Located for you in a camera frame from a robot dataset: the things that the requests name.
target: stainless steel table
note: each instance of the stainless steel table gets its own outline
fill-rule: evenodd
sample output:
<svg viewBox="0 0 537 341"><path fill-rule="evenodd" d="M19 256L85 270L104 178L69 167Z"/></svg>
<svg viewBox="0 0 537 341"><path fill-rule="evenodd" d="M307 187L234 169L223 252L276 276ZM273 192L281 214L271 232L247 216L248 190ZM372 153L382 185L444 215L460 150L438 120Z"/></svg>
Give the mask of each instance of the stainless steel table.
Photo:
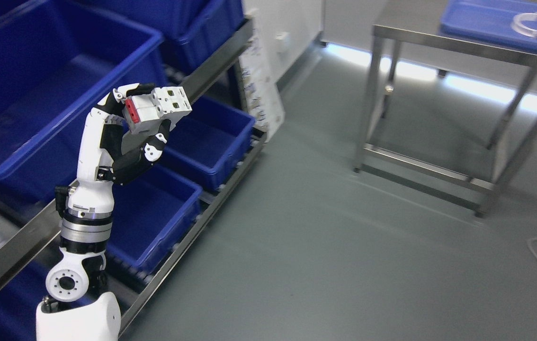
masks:
<svg viewBox="0 0 537 341"><path fill-rule="evenodd" d="M490 211L502 191L527 159L537 139L536 119L514 153L507 158L508 123L537 75L537 54L442 33L440 18L447 4L448 0L390 0L374 24L372 62L370 63L364 103L364 112L367 115L363 115L354 167L356 172L364 169L365 157L372 155L437 179L481 192L485 194L485 198L481 203L476 203L469 208L472 208L477 216L483 216ZM394 40L394 47L390 71L386 84L382 86L379 84L378 74L386 39ZM394 72L401 54L402 43L440 48L528 67L528 72L520 84L516 96L502 114L500 121L494 127L490 140L486 143L487 149L495 148L492 176L489 181L476 179L368 143L377 123L387 114L390 98L395 91ZM384 97L378 101L377 93L380 90L383 91Z"/></svg>

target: metal table leg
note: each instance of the metal table leg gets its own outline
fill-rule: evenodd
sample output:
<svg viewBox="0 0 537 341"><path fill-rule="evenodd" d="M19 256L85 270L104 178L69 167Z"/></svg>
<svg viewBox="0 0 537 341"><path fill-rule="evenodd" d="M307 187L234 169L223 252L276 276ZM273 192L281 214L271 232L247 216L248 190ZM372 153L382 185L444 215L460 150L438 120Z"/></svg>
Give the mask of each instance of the metal table leg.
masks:
<svg viewBox="0 0 537 341"><path fill-rule="evenodd" d="M498 122L496 129L494 129L494 132L492 133L492 136L490 137L489 144L487 144L487 149L491 149L492 147L494 147L494 145L498 143L498 140L502 136L502 133L509 125L509 121L511 117L513 117L515 110L517 110L519 103L523 99L526 92L528 92L528 89L532 85L533 80L536 78L536 75L537 75L537 69L534 67L530 68L526 76L523 78L523 82L519 86L519 90L517 91L515 98L509 104L509 107L506 109L506 111L500 118L500 121Z"/></svg>
<svg viewBox="0 0 537 341"><path fill-rule="evenodd" d="M376 109L376 89L378 87L378 74L383 47L384 39L375 36L372 47L372 62L370 63L370 71L366 82L366 98L361 113L361 128L357 138L357 149L355 150L355 160L353 164L355 172L357 173L361 171L361 165L364 160L364 147L366 146L367 139L372 135L373 130L376 128L377 121L382 114L379 109Z"/></svg>
<svg viewBox="0 0 537 341"><path fill-rule="evenodd" d="M487 199L483 201L479 209L476 211L477 216L484 216L485 214L489 213L490 209L496 203L502 191L506 188L511 179L513 179L515 174L517 174L523 162L526 161L526 159L530 155L536 139L537 120L526 135L526 137L522 140L519 147L517 147L517 149L515 150L515 153L510 158L509 162L506 164L506 167L502 170L500 176L495 180L494 189L492 190L491 194L488 195Z"/></svg>
<svg viewBox="0 0 537 341"><path fill-rule="evenodd" d="M382 118L386 117L388 105L390 104L390 97L392 96L394 91L394 71L397 68L399 56L401 56L401 41L396 40L393 46L393 56L390 63L390 70L388 71L388 79L386 81L386 85L384 86L383 112L381 116Z"/></svg>

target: white panel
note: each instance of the white panel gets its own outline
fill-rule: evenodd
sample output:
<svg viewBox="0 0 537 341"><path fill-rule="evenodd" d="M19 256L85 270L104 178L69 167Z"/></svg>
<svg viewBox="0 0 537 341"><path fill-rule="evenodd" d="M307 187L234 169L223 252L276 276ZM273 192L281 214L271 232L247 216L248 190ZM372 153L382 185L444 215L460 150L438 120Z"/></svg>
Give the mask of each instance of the white panel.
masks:
<svg viewBox="0 0 537 341"><path fill-rule="evenodd" d="M244 0L243 4L245 13L256 17L271 75L277 81L321 31L323 1ZM289 33L285 48L277 40L282 32Z"/></svg>

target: wall outlet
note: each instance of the wall outlet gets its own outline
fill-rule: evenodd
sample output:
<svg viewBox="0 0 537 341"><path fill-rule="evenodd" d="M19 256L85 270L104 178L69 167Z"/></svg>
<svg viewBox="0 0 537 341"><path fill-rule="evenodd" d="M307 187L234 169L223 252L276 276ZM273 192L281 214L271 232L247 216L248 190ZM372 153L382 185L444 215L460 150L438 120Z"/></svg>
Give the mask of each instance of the wall outlet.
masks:
<svg viewBox="0 0 537 341"><path fill-rule="evenodd" d="M290 49L292 41L290 32L279 32L275 39L277 39L277 52L285 54Z"/></svg>

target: robotic hand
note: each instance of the robotic hand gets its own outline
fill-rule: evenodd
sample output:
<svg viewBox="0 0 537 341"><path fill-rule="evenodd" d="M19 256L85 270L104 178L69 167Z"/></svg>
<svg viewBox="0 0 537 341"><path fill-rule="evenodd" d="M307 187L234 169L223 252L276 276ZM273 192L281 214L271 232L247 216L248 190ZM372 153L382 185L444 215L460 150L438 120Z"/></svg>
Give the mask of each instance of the robotic hand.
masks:
<svg viewBox="0 0 537 341"><path fill-rule="evenodd" d="M63 259L45 280L50 296L37 306L37 341L116 341L121 313L106 284L104 252L110 237L113 183L126 184L160 158L169 133L191 112L182 87L128 84L108 93L89 112L81 139L77 186L56 187L62 217ZM123 123L147 138L122 153ZM85 294L96 300L79 308Z"/></svg>

